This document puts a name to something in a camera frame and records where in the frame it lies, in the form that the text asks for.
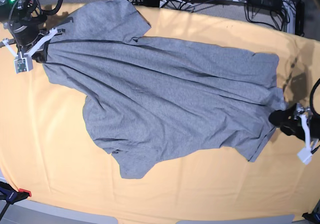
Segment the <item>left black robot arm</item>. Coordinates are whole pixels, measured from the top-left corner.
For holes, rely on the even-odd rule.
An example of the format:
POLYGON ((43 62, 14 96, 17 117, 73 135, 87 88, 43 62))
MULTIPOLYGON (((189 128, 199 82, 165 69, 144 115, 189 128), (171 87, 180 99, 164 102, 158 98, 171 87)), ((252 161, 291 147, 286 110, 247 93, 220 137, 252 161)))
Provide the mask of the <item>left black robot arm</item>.
POLYGON ((269 117, 269 122, 287 136, 295 136, 305 140, 302 115, 306 115, 306 126, 312 139, 320 138, 320 107, 316 105, 316 95, 320 94, 320 81, 317 80, 311 89, 309 105, 304 107, 300 103, 294 104, 285 110, 275 110, 269 117))

